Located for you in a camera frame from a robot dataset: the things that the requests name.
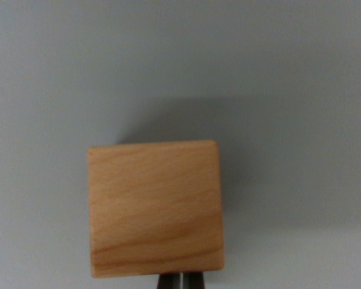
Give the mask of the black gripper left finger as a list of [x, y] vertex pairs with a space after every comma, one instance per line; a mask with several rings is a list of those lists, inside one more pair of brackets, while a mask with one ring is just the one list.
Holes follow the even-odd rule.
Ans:
[[158, 278], [157, 289], [181, 289], [180, 273], [164, 273]]

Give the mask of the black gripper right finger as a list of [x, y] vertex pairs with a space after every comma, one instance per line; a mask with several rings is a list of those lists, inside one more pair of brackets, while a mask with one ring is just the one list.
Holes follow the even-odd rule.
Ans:
[[205, 289], [203, 272], [184, 272], [183, 289]]

